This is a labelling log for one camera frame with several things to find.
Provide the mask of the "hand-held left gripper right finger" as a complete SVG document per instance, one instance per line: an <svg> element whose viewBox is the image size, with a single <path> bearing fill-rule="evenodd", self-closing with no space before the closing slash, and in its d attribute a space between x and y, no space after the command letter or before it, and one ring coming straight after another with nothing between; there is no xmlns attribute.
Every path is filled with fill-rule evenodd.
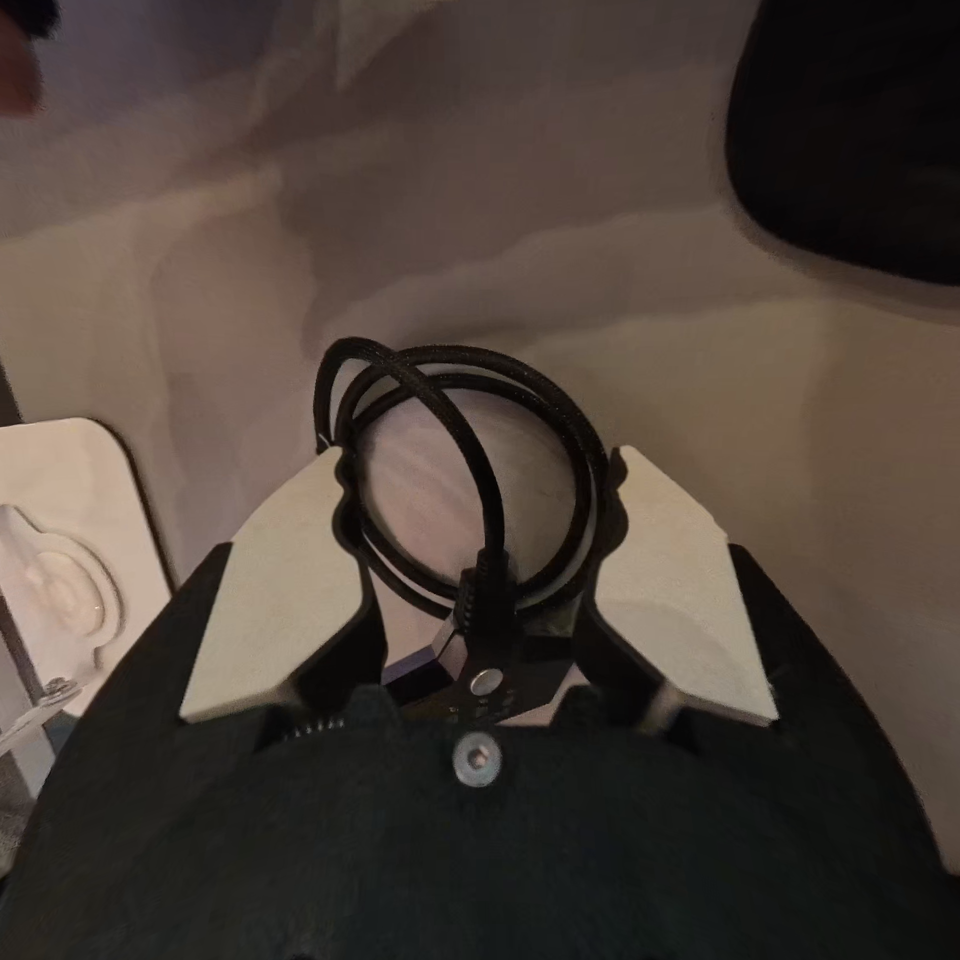
<svg viewBox="0 0 960 960"><path fill-rule="evenodd" d="M653 686L630 694L630 725L658 735L691 709L771 726L779 711L727 533L635 447L611 451L610 486L616 523L581 609L622 659L618 685Z"/></svg>

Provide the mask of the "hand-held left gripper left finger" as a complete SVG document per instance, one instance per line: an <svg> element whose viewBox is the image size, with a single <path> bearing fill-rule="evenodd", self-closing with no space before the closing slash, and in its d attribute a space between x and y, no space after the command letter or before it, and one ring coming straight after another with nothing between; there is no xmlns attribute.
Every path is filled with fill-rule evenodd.
<svg viewBox="0 0 960 960"><path fill-rule="evenodd" d="M319 454L229 544L180 705L197 724L268 705L333 714L387 653L370 574L346 537L343 451Z"/></svg>

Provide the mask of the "black hdmi switch box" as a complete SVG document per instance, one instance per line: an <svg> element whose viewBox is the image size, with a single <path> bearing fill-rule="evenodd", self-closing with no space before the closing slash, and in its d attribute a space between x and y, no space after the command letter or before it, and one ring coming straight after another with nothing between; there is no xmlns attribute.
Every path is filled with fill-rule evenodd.
<svg viewBox="0 0 960 960"><path fill-rule="evenodd" d="M574 665L571 640L524 630L518 598L507 554L481 550L431 644L382 673L406 719L488 727L553 700Z"/></svg>

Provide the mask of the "white stand base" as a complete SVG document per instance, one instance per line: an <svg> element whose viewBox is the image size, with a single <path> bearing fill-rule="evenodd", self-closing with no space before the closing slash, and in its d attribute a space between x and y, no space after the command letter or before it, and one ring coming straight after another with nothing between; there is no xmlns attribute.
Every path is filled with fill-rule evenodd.
<svg viewBox="0 0 960 960"><path fill-rule="evenodd" d="M1 428L2 772L31 799L79 718L170 598L121 442L65 418Z"/></svg>

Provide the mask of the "black textured pad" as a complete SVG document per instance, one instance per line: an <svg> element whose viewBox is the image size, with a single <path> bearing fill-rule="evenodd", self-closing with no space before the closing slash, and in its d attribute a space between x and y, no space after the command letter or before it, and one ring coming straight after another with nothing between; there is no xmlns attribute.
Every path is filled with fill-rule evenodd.
<svg viewBox="0 0 960 960"><path fill-rule="evenodd" d="M779 241L959 279L959 3L765 1L730 90L726 172Z"/></svg>

